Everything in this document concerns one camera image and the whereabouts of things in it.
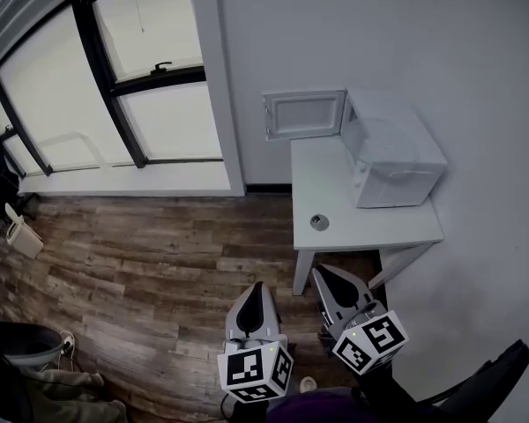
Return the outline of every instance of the white desk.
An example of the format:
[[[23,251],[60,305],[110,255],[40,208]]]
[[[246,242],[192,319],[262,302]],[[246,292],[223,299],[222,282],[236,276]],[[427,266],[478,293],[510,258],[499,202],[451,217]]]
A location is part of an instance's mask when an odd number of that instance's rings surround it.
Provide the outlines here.
[[[298,250],[293,294],[303,293],[316,252],[380,249],[383,269],[369,282],[369,288],[376,288],[443,239],[429,198],[415,207],[356,208],[351,168],[339,136],[293,139],[291,146]],[[323,232],[309,223],[318,213],[329,220]]]

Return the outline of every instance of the white trash can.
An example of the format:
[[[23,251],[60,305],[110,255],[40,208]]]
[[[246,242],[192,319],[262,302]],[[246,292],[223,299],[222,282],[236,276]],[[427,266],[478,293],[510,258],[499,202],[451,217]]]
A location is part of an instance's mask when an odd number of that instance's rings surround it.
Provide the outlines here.
[[[43,249],[43,241],[41,237],[36,234],[30,226],[28,226],[23,218],[19,218],[21,222],[12,222],[6,233],[6,240],[8,244],[21,252],[24,256],[36,258]]]

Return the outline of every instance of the gray wall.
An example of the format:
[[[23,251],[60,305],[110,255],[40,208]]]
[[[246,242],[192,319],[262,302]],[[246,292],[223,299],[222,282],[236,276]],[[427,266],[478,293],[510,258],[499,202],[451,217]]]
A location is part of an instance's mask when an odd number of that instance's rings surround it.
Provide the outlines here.
[[[401,88],[450,162],[445,239],[387,286],[411,342],[395,376],[423,398],[529,345],[529,0],[419,0]],[[493,421],[529,422],[529,368]]]
[[[262,91],[393,84],[413,0],[221,0],[246,183],[291,182],[289,144],[265,141]]]

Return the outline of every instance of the window handle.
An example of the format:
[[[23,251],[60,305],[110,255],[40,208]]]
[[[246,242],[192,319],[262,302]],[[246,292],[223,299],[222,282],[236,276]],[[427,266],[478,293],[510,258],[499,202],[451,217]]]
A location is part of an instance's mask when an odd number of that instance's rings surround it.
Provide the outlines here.
[[[172,64],[172,61],[163,61],[162,63],[155,64],[155,68],[151,70],[152,74],[161,74],[162,72],[166,72],[166,67],[161,67],[162,64]]]

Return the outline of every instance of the window pane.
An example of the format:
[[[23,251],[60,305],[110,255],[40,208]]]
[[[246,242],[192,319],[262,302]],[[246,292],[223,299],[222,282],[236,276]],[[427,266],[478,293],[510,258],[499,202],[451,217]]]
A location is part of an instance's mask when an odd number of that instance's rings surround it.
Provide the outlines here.
[[[116,79],[165,61],[168,69],[202,63],[190,0],[98,0],[94,9]]]
[[[91,152],[111,165],[132,164],[93,79],[71,7],[8,58],[0,79],[54,170],[97,167]]]
[[[149,160],[221,158],[206,82],[120,98]]]
[[[8,125],[11,125],[10,119],[8,119],[2,103],[0,103],[0,134],[5,132]],[[19,137],[11,137],[4,142],[4,146],[26,174],[43,174],[39,165],[35,163],[34,157],[31,156]]]

